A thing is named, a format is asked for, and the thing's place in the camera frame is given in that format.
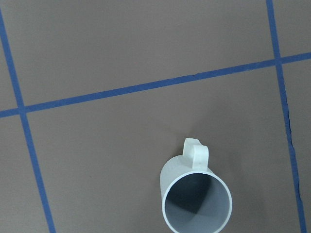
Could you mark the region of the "white plastic cup with handle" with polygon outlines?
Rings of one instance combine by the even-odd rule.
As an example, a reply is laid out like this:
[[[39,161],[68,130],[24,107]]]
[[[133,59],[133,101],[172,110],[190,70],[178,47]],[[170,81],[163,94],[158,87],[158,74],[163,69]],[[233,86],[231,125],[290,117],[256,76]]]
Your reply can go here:
[[[231,193],[208,161],[208,147],[187,138],[183,153],[161,170],[162,214],[174,233],[219,233],[230,219]]]

